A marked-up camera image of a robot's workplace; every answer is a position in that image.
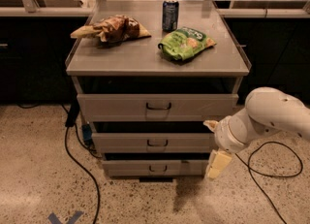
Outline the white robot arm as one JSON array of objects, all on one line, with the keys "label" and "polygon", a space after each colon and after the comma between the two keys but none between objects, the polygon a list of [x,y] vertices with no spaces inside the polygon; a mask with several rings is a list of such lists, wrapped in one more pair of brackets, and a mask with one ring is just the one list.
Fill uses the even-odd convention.
[{"label": "white robot arm", "polygon": [[232,156],[250,142],[287,131],[310,140],[310,109],[296,97],[271,87],[252,90],[244,108],[220,121],[205,120],[214,134],[217,150],[212,150],[206,174],[216,178],[232,161]]}]

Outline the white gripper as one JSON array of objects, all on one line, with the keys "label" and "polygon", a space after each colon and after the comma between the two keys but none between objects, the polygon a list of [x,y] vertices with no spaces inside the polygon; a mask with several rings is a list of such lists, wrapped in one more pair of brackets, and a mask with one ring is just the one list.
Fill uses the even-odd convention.
[{"label": "white gripper", "polygon": [[230,164],[233,156],[249,145],[249,118],[246,115],[229,115],[221,121],[205,120],[203,125],[214,132],[216,144],[223,150],[212,150],[206,167],[208,178],[214,179]]}]

